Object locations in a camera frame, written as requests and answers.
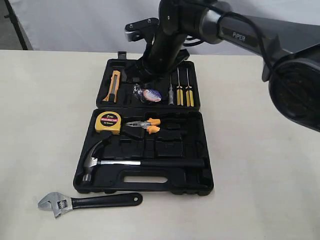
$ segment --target white backdrop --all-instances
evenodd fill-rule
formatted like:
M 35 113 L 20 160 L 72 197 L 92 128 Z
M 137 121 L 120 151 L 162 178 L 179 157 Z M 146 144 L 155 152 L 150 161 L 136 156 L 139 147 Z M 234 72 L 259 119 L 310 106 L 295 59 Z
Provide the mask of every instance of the white backdrop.
M 127 42 L 128 23 L 158 17 L 160 0 L 10 0 L 35 50 L 142 53 Z M 241 14 L 320 25 L 319 0 L 227 0 Z M 227 42 L 202 44 L 192 54 L 250 54 Z

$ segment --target black plastic tool case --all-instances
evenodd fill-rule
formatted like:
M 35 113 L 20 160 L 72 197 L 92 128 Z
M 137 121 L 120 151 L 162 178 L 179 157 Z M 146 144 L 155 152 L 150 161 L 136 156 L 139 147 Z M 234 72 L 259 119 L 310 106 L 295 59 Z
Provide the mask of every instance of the black plastic tool case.
M 73 186 L 79 193 L 116 191 L 168 191 L 173 194 L 208 195 L 214 188 L 210 166 L 205 129 L 202 115 L 199 112 L 200 99 L 194 64 L 184 61 L 179 65 L 180 84 L 183 87 L 184 106 L 177 106 L 177 71 L 171 73 L 174 90 L 174 105 L 168 105 L 170 77 L 155 79 L 144 85 L 156 89 L 162 95 L 157 104 L 144 104 L 132 95 L 133 87 L 139 79 L 127 80 L 121 75 L 117 92 L 117 101 L 106 102 L 106 97 L 114 70 L 122 73 L 124 67 L 135 60 L 110 59 L 107 62 L 102 83 L 96 99 L 98 109 L 93 111 L 80 160 L 73 180 Z M 189 82 L 194 96 L 194 107 L 186 106 L 187 69 Z M 95 131 L 96 118 L 103 112 L 116 112 L 121 116 L 120 135 L 109 131 Z M 160 119 L 160 131 L 148 134 L 140 127 L 125 126 L 126 122 L 146 121 L 149 118 Z M 98 165 L 95 168 L 90 185 L 82 184 L 84 175 L 84 158 L 97 142 L 107 139 L 106 144 L 94 156 L 104 160 L 125 161 L 203 161 L 204 167 L 146 167 L 136 165 Z M 128 176 L 165 177 L 167 181 L 158 182 L 125 182 Z

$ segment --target yellow tape measure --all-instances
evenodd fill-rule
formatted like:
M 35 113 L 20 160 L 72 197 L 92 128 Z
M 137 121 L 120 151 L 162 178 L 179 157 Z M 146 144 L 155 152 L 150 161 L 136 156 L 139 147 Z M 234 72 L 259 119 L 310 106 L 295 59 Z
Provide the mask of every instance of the yellow tape measure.
M 120 134 L 121 117 L 114 111 L 105 111 L 100 113 L 95 120 L 95 131 L 110 131 L 113 135 Z

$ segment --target tape measure label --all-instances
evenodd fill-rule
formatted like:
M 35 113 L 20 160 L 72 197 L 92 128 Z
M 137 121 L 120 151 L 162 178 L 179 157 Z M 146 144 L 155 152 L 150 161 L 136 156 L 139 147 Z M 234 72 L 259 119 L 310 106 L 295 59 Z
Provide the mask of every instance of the tape measure label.
M 100 123 L 103 126 L 110 127 L 118 122 L 118 117 L 112 113 L 108 113 L 102 116 Z

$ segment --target pliers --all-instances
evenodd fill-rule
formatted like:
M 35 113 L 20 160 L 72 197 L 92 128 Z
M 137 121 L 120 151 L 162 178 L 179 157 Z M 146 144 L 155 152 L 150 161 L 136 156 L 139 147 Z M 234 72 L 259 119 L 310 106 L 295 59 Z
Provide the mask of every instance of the pliers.
M 130 121 L 125 125 L 132 128 L 143 128 L 146 129 L 149 134 L 155 134 L 160 131 L 160 127 L 157 127 L 160 124 L 160 119 L 149 118 L 147 121 Z

